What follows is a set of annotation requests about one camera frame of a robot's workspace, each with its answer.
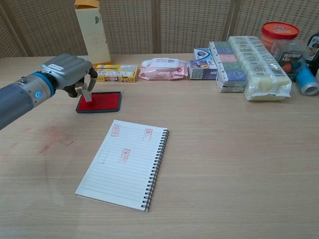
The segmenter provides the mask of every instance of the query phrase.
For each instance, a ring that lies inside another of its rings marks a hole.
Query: wrapped package
[[[210,51],[217,65],[216,82],[220,92],[244,92],[247,77],[228,42],[211,41]]]
[[[230,36],[228,42],[247,75],[247,100],[277,101],[290,97],[291,80],[256,36]]]
[[[177,80],[188,76],[185,61],[172,58],[154,58],[142,62],[139,77],[145,80]]]

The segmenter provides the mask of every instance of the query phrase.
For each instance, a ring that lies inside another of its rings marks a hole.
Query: tall cardboard box
[[[75,12],[78,17],[89,61],[92,64],[110,63],[109,47],[97,0],[76,0]]]

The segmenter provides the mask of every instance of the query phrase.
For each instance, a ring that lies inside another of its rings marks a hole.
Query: wall
[[[319,0],[100,0],[112,54],[191,52],[227,35],[257,35],[266,21],[317,32]],[[86,55],[74,0],[1,0],[0,57]]]

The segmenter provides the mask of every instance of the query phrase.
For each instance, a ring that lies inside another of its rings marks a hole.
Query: yellow snack box
[[[136,82],[138,66],[97,65],[98,82]]]

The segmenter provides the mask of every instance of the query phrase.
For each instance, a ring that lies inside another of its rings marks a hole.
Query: robotic arm
[[[42,64],[41,71],[0,89],[0,130],[55,94],[65,90],[77,97],[76,87],[84,85],[84,77],[91,77],[88,91],[92,91],[97,72],[92,63],[77,56],[61,54]]]

